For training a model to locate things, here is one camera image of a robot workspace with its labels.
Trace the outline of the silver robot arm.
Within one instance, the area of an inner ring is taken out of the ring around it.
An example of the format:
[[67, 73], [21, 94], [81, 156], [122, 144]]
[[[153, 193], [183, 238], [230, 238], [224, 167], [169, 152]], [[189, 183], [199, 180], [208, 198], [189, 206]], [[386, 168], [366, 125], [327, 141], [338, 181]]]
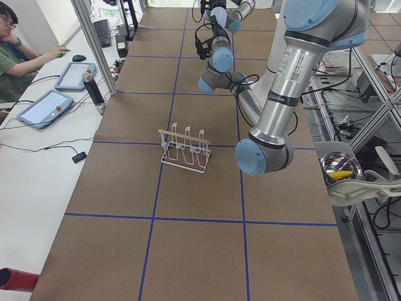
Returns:
[[237, 8], [230, 13], [226, 9], [227, 1], [209, 1], [206, 3], [203, 15], [208, 21], [215, 16], [220, 27], [236, 33], [240, 29], [242, 21], [254, 11], [256, 2], [253, 0], [232, 2], [237, 5]]
[[313, 70], [327, 51], [362, 45], [368, 35], [369, 1], [284, 1], [265, 78], [256, 85], [232, 70], [229, 33], [235, 33], [254, 10], [254, 1], [237, 1], [228, 12], [225, 1], [203, 1], [201, 12], [212, 36], [196, 41], [207, 60], [198, 86], [205, 93], [229, 90], [245, 119], [248, 137], [235, 150], [240, 170], [251, 176], [280, 171], [291, 164], [293, 146], [286, 129]]

